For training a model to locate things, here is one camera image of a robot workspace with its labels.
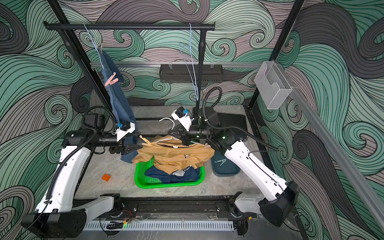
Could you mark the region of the white wire hanger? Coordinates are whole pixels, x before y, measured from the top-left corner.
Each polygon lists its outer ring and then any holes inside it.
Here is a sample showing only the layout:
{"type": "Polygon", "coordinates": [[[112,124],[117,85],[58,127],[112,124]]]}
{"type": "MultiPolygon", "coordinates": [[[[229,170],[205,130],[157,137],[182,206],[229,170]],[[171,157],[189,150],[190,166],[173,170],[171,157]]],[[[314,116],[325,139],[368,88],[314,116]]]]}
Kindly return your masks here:
{"type": "MultiPolygon", "coordinates": [[[[160,120],[158,120],[159,123],[162,123],[164,121],[169,121],[171,122],[171,127],[168,128],[168,130],[173,130],[176,126],[176,123],[175,123],[175,120],[173,120],[172,118],[168,118],[168,117],[164,117],[160,120]]],[[[159,140],[155,140],[155,143],[170,143],[171,141],[178,141],[179,139],[177,139],[176,137],[170,135],[169,138],[165,138],[163,137],[162,139],[159,139],[159,140]]]]}

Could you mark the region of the tan cartoon print t-shirt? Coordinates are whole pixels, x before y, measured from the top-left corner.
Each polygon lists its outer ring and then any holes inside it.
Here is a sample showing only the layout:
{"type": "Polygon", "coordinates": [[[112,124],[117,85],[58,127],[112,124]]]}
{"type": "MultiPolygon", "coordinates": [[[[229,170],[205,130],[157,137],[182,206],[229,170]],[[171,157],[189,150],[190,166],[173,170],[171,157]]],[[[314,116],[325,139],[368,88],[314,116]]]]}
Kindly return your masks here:
{"type": "Polygon", "coordinates": [[[181,141],[171,141],[170,143],[152,142],[151,147],[143,146],[138,150],[138,155],[132,162],[148,162],[152,157],[155,158],[154,166],[171,174],[176,170],[183,170],[188,166],[194,169],[205,165],[215,154],[213,148],[205,149],[202,144],[192,144],[184,146],[181,141]]]}

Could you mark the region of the navy Mickey print t-shirt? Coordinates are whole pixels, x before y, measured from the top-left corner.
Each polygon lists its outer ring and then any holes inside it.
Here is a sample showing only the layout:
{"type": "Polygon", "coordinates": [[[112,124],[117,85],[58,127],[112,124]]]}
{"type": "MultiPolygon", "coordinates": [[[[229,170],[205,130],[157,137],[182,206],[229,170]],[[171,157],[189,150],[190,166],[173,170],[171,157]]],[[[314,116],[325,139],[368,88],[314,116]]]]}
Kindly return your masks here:
{"type": "Polygon", "coordinates": [[[145,176],[160,180],[163,184],[183,183],[190,181],[197,181],[200,177],[201,168],[194,169],[192,166],[188,166],[183,170],[176,170],[171,174],[167,174],[164,171],[157,169],[155,166],[146,170],[145,176]]]}

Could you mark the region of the light blue wire hanger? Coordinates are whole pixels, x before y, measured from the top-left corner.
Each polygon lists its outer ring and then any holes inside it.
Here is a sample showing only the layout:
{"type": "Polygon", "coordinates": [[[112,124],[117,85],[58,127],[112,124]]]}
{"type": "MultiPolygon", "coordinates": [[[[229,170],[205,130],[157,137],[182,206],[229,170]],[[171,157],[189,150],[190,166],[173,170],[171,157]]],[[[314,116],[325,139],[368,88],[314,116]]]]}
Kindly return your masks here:
{"type": "Polygon", "coordinates": [[[198,86],[197,86],[197,75],[196,75],[196,70],[195,70],[194,57],[193,57],[193,53],[192,53],[192,24],[189,23],[189,26],[190,26],[189,44],[186,45],[184,43],[179,43],[179,51],[180,51],[180,53],[182,55],[182,58],[183,58],[184,63],[186,65],[186,67],[187,67],[189,76],[191,78],[191,82],[192,82],[193,89],[194,89],[194,92],[195,92],[196,100],[200,100],[200,90],[198,90],[198,86]],[[183,52],[184,49],[187,49],[189,51],[190,60],[191,60],[190,64],[187,63],[187,60],[186,60],[186,58],[184,56],[184,52],[183,52]]]}

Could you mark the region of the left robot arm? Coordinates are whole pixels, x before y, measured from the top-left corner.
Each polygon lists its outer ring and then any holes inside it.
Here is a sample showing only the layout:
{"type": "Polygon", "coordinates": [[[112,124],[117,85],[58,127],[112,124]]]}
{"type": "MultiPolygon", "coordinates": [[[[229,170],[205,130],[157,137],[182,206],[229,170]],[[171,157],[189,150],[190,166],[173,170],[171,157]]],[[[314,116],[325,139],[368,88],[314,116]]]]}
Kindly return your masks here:
{"type": "Polygon", "coordinates": [[[74,207],[73,200],[83,167],[95,147],[111,147],[113,153],[134,155],[141,148],[131,139],[138,134],[131,107],[116,104],[110,116],[116,129],[103,130],[103,122],[89,108],[83,118],[82,129],[67,133],[60,161],[45,197],[35,211],[23,216],[21,225],[26,232],[39,238],[76,238],[86,224],[104,214],[113,218],[124,212],[120,194],[106,194],[74,207]]]}

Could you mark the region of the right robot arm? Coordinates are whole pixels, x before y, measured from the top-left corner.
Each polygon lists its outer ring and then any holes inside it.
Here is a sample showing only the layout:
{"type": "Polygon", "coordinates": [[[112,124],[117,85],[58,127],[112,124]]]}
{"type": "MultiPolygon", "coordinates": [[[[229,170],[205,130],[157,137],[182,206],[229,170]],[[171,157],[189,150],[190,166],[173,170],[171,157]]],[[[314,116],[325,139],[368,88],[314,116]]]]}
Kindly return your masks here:
{"type": "Polygon", "coordinates": [[[218,91],[219,96],[222,95],[222,89],[219,87],[209,90],[196,117],[183,107],[174,110],[171,116],[180,124],[168,133],[181,140],[185,146],[193,140],[204,139],[209,146],[232,161],[256,184],[263,196],[258,198],[243,193],[237,194],[230,204],[234,216],[261,214],[272,225],[280,227],[294,208],[300,187],[293,181],[287,182],[262,163],[254,152],[247,148],[235,130],[269,150],[277,152],[279,150],[277,147],[263,142],[241,127],[221,123],[214,108],[207,107],[208,97],[214,91],[218,91]]]}

